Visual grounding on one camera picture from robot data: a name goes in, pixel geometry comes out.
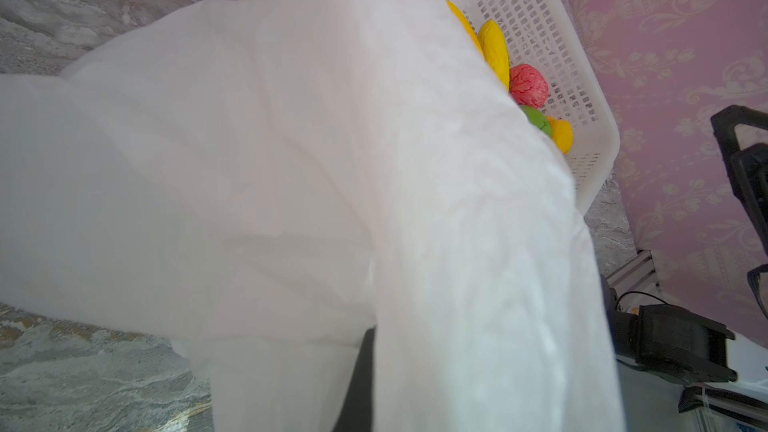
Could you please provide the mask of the white plastic bag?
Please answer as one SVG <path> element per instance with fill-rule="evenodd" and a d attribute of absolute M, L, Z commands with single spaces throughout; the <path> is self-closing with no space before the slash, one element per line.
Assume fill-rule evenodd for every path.
<path fill-rule="evenodd" d="M 171 338 L 220 431 L 621 431 L 570 168 L 445 0 L 206 0 L 1 78 L 1 299 Z"/>

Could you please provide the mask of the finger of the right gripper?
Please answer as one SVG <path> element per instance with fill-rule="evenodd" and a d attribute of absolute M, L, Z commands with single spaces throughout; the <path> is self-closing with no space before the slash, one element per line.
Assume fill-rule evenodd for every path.
<path fill-rule="evenodd" d="M 741 202 L 767 251 L 767 142 L 742 148 L 736 133 L 739 125 L 766 131 L 767 114 L 731 105 L 714 114 L 710 121 L 733 195 Z"/>

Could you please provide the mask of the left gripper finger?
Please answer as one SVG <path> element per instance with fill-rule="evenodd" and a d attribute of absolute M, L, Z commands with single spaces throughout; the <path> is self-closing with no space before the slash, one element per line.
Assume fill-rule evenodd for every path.
<path fill-rule="evenodd" d="M 334 432 L 373 430 L 375 335 L 376 328 L 371 328 L 363 336 L 341 411 L 333 428 Z"/>

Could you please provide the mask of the yellow toy lemon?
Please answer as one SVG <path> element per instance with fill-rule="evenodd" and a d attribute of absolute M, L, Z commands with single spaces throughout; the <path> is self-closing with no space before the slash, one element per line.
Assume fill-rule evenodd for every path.
<path fill-rule="evenodd" d="M 493 20 L 486 21 L 477 32 L 484 59 L 505 90 L 509 89 L 509 55 L 504 34 Z"/>

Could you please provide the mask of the red toy apple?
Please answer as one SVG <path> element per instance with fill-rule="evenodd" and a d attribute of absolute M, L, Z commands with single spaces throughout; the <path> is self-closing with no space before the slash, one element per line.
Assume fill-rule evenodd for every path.
<path fill-rule="evenodd" d="M 549 86 L 536 68 L 520 64 L 509 70 L 509 93 L 518 105 L 540 109 L 549 97 Z"/>

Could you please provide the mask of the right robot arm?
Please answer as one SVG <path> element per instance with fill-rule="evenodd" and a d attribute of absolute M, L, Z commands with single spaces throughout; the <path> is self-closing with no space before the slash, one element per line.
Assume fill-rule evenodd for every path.
<path fill-rule="evenodd" d="M 767 115 L 731 105 L 711 119 L 733 195 L 767 242 L 767 145 L 740 146 L 740 125 L 766 129 Z M 619 364 L 682 386 L 681 414 L 707 410 L 755 431 L 767 428 L 767 350 L 726 325 L 655 298 L 631 313 L 601 282 Z"/>

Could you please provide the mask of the yellow toy banana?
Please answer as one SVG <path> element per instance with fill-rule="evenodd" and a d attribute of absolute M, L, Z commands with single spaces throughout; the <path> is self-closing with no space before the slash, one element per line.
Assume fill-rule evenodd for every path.
<path fill-rule="evenodd" d="M 483 57 L 484 56 L 483 50 L 482 50 L 482 47 L 481 47 L 481 45 L 480 45 L 480 43 L 478 41 L 477 35 L 476 35 L 473 27 L 469 23 L 469 21 L 466 19 L 465 15 L 452 2 L 447 1 L 446 5 L 449 7 L 451 12 L 457 18 L 458 22 L 460 23 L 460 25 L 462 26 L 464 31 L 469 36 L 472 44 L 475 46 L 475 48 L 479 52 L 480 56 Z"/>

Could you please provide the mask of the small orange toy fruit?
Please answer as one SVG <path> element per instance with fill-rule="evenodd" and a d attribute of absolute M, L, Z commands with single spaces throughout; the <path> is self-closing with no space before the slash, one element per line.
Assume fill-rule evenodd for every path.
<path fill-rule="evenodd" d="M 567 155 L 572 147 L 574 134 L 573 129 L 569 122 L 566 120 L 555 119 L 553 117 L 546 117 L 551 134 L 550 138 L 555 144 L 556 148 L 563 154 Z"/>

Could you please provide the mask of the green toy apple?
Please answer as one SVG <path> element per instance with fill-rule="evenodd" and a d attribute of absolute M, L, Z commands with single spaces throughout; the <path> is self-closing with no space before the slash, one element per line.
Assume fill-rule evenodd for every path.
<path fill-rule="evenodd" d="M 526 115 L 529 123 L 543 132 L 547 137 L 552 136 L 552 129 L 547 117 L 538 109 L 528 106 L 520 105 L 521 110 Z"/>

